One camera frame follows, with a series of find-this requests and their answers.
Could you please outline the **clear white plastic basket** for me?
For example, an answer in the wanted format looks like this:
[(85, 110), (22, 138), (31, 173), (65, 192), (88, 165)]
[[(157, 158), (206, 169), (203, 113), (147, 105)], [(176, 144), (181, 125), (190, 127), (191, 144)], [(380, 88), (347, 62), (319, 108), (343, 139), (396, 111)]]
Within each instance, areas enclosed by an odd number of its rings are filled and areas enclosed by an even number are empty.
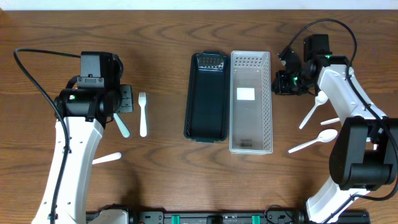
[(269, 52), (232, 51), (229, 112), (229, 150), (232, 153), (273, 153)]

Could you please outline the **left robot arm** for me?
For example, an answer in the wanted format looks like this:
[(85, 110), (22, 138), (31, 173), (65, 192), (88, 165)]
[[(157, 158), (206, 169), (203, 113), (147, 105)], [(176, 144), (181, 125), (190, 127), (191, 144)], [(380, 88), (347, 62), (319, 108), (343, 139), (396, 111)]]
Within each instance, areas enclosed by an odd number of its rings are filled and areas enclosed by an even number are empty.
[(80, 75), (55, 99), (52, 165), (33, 223), (85, 223), (92, 162), (106, 123), (133, 111), (132, 88), (122, 85), (123, 63), (109, 52), (82, 52)]

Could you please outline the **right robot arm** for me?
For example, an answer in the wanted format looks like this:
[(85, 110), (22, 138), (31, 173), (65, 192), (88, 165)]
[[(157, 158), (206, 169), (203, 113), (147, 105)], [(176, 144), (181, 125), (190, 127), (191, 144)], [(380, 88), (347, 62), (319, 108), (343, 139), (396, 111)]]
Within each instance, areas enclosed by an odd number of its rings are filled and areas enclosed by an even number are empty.
[(330, 177), (306, 201), (313, 223), (336, 222), (357, 198), (397, 183), (397, 119), (389, 118), (369, 99), (356, 80), (351, 62), (330, 51), (328, 35), (304, 40), (304, 58), (286, 46), (278, 54), (285, 67), (275, 74), (276, 95), (302, 95), (311, 88), (326, 94), (341, 122), (329, 157)]

